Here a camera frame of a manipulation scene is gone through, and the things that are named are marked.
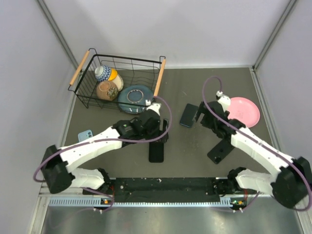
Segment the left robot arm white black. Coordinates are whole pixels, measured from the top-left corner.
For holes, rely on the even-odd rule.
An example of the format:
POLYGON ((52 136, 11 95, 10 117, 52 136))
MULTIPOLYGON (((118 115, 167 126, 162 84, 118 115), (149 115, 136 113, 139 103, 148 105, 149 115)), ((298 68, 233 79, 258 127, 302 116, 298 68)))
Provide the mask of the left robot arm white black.
POLYGON ((103 132, 71 146, 49 146, 43 156, 41 172, 51 194, 68 188, 90 188, 99 193, 109 191, 111 182, 103 169, 87 170, 80 166, 104 153, 131 144, 159 139, 160 112, 156 107, 131 120, 120 120, 103 132))

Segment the blue smartphone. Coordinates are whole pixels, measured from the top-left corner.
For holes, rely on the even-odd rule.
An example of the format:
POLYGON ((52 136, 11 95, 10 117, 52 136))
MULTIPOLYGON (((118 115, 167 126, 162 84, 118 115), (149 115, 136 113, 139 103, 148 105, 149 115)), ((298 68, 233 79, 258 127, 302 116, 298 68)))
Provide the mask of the blue smartphone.
POLYGON ((191 128, 193 126, 194 118, 197 113, 197 110, 198 110, 198 106, 190 104, 190 103, 186 104, 179 124, 184 127, 191 128))

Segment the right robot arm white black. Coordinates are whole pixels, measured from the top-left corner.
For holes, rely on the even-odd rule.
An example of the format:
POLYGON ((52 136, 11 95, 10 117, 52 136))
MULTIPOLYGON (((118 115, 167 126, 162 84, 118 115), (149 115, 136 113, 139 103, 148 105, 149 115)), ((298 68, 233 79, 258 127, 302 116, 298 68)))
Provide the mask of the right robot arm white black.
POLYGON ((233 193, 243 189, 255 190, 272 196, 282 206, 292 209, 305 197, 311 198, 312 172, 309 162, 286 155, 258 138, 244 123, 229 119, 229 111, 220 99, 201 102, 195 121, 203 114, 201 125, 211 129, 217 137, 232 147, 242 150, 266 169, 258 173, 246 168, 228 174, 228 188, 233 193))

